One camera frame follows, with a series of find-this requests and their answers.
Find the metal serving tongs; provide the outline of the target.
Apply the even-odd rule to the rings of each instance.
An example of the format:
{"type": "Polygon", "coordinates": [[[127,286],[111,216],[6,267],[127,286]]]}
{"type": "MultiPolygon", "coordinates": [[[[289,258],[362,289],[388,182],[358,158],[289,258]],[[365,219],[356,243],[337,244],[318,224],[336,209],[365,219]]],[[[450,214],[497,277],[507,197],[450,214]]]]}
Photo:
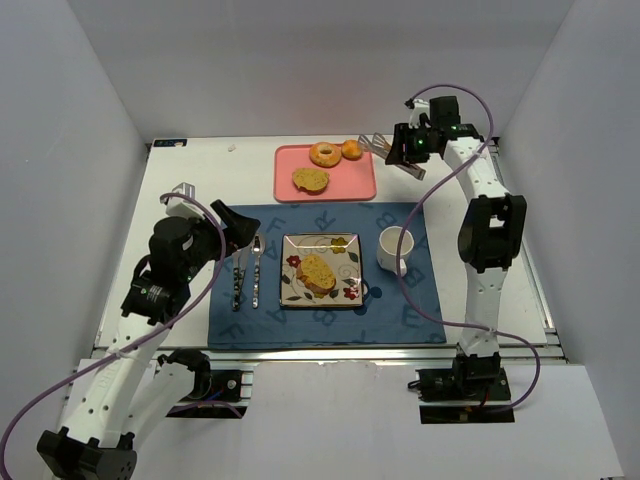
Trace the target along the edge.
{"type": "Polygon", "coordinates": [[[376,132],[371,137],[361,134],[357,143],[361,149],[384,159],[386,165],[395,166],[416,180],[422,181],[425,178],[426,170],[405,160],[404,152],[399,147],[394,147],[381,133],[376,132]]]}

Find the round bread roll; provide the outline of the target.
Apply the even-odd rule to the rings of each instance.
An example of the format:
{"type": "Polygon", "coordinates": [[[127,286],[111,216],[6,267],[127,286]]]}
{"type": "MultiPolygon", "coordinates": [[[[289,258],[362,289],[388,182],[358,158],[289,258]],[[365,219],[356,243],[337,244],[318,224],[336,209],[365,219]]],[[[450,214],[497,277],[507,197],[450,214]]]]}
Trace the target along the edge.
{"type": "Polygon", "coordinates": [[[357,140],[349,139],[341,145],[341,154],[345,159],[358,160],[362,157],[363,151],[357,140]]]}

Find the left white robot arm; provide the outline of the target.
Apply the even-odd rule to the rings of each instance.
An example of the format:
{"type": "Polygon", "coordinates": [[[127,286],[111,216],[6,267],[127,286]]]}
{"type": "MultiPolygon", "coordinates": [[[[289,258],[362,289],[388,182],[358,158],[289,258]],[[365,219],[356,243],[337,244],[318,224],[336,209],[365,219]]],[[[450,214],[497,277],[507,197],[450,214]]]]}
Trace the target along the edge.
{"type": "Polygon", "coordinates": [[[140,385],[159,346],[197,301],[191,281],[208,264],[248,246],[257,219],[222,201],[204,207],[184,194],[165,194],[166,216],[136,265],[121,318],[107,354],[88,368],[93,378],[81,403],[58,431],[44,431],[37,451],[59,479],[128,479],[137,450],[182,399],[205,400],[211,392],[208,356],[177,349],[159,360],[160,370],[140,385]]]}

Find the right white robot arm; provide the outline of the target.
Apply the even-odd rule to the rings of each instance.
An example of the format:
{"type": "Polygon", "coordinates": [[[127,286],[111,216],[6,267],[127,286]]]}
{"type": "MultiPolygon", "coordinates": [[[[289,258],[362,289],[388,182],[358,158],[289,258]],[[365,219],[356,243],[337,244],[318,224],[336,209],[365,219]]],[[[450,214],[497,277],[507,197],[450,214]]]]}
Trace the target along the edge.
{"type": "Polygon", "coordinates": [[[420,165],[438,154],[455,174],[468,206],[457,240],[467,274],[465,326],[453,370],[459,379],[492,379],[500,370],[501,290],[520,252],[527,203],[498,179],[483,137],[462,122],[456,97],[411,99],[406,105],[410,120],[394,126],[385,163],[418,176],[420,165]]]}

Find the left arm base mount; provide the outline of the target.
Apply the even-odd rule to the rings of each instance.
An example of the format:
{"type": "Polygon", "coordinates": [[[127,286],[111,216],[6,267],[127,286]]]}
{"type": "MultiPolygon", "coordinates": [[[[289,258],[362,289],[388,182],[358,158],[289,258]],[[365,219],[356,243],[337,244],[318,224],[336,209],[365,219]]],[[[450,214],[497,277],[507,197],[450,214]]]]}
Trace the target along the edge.
{"type": "Polygon", "coordinates": [[[239,367],[215,366],[199,350],[178,349],[170,355],[160,354],[156,374],[168,364],[183,365],[193,374],[194,387],[167,413],[167,418],[241,419],[251,397],[253,372],[239,367]]]}

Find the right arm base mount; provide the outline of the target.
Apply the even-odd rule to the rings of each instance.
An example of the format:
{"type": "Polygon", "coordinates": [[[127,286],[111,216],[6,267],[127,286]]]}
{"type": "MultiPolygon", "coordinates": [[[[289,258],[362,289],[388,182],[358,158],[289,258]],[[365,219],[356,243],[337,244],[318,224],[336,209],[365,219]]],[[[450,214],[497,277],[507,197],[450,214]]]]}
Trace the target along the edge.
{"type": "Polygon", "coordinates": [[[494,380],[461,387],[451,369],[421,369],[407,389],[418,395],[423,425],[514,423],[511,390],[504,369],[494,380]]]}

